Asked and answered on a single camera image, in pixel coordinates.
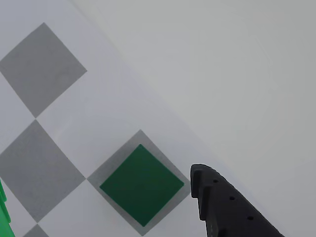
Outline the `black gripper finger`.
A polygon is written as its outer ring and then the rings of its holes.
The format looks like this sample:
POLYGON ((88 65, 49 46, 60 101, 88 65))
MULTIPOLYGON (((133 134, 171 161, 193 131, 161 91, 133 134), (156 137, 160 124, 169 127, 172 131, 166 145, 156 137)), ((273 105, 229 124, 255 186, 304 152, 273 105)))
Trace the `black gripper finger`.
POLYGON ((283 236, 232 184, 215 169, 193 164, 191 196, 208 237, 283 236))

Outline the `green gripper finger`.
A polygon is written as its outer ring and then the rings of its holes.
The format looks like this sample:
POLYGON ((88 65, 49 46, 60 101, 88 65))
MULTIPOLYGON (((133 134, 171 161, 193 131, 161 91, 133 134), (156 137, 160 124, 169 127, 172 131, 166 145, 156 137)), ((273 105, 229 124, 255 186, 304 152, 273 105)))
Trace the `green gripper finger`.
POLYGON ((11 218, 5 206, 7 201, 2 184, 0 184, 0 237, 15 237, 11 227, 11 218))

